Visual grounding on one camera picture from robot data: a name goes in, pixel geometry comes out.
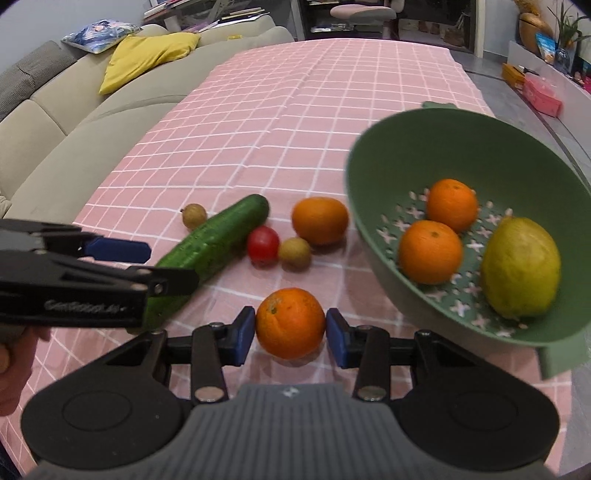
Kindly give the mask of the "person's left hand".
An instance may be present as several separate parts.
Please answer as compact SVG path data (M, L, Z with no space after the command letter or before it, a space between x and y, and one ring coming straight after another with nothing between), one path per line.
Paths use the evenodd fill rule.
M38 341L48 342L51 329L29 327L11 345L1 346L1 416L11 415L32 373Z

